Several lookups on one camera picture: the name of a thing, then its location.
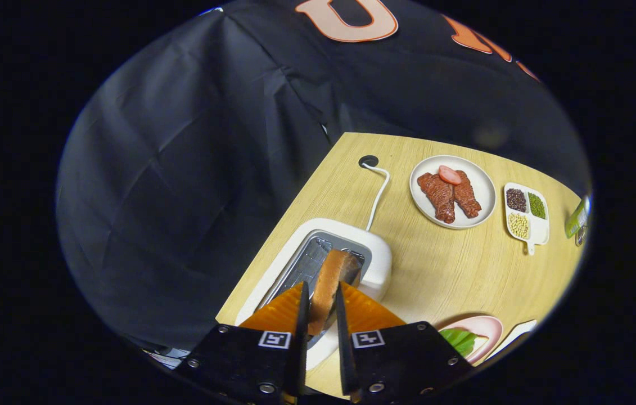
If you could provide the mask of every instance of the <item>lettuce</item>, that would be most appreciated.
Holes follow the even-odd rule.
[[[458,328],[444,329],[440,334],[463,357],[472,352],[477,338],[477,334]]]

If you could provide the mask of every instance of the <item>orange letter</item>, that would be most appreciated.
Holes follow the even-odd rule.
[[[453,27],[455,31],[455,35],[452,36],[452,39],[457,44],[461,44],[466,48],[475,49],[475,51],[480,51],[483,53],[487,53],[488,55],[493,53],[493,50],[502,57],[503,61],[511,62],[513,61],[513,57],[510,56],[510,53],[507,53],[505,49],[500,46],[496,46],[493,41],[483,37],[481,34],[475,33],[473,30],[470,30],[467,26],[460,24],[458,21],[453,20],[449,16],[443,16],[448,24]],[[486,44],[482,43],[477,37],[480,37]]]
[[[480,51],[483,53],[491,54],[493,50],[490,49],[487,44],[484,44],[480,41],[480,39],[475,36],[470,28],[460,24],[458,21],[453,20],[449,16],[444,16],[448,21],[448,24],[453,27],[455,30],[455,35],[452,36],[452,39],[457,43],[465,46],[465,48],[475,49],[475,51]]]
[[[330,3],[333,0],[308,0],[295,7],[306,13],[316,28],[330,39],[344,43],[359,43],[387,38],[398,30],[398,21],[380,0],[356,0],[369,13],[372,23],[364,26],[347,25]]]
[[[535,76],[533,74],[533,72],[531,72],[528,67],[525,67],[524,64],[522,64],[520,61],[516,61],[516,64],[518,64],[518,66],[520,66],[520,69],[523,69],[523,72],[526,72],[529,76],[531,76],[533,79],[538,80],[540,82],[540,79],[537,78],[537,76]]]

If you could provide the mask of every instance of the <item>white divided tray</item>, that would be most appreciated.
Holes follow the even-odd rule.
[[[508,207],[508,190],[510,189],[517,189],[523,192],[523,194],[525,195],[525,209],[527,212],[523,213],[521,211],[513,210],[512,208]],[[537,197],[540,198],[540,200],[542,201],[543,206],[545,207],[545,219],[539,218],[531,213],[530,198],[528,197],[529,192],[537,195]],[[550,239],[550,215],[547,210],[547,202],[545,201],[545,197],[543,197],[540,192],[537,192],[530,187],[523,186],[522,184],[507,183],[505,184],[505,187],[503,187],[503,203],[505,204],[505,221],[506,226],[508,226],[508,232],[510,232],[513,238],[525,241],[528,245],[528,254],[532,256],[533,254],[535,254],[536,245],[544,245],[547,243],[548,239]],[[511,213],[523,215],[528,218],[527,239],[516,236],[516,234],[513,233],[513,230],[510,229],[510,222],[508,220],[508,217],[510,217]]]

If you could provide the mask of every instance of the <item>yellow beans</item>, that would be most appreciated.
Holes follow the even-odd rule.
[[[515,236],[528,239],[528,217],[516,213],[508,215],[508,226]]]

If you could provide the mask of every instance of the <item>steak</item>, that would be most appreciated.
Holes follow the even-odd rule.
[[[477,217],[478,211],[482,210],[480,203],[475,200],[475,194],[472,192],[472,186],[470,185],[470,179],[467,178],[467,174],[464,171],[458,170],[462,182],[454,188],[454,198],[457,205],[462,209],[467,218]]]
[[[444,182],[439,175],[430,173],[418,177],[418,185],[435,208],[435,218],[452,223],[455,220],[453,185]]]

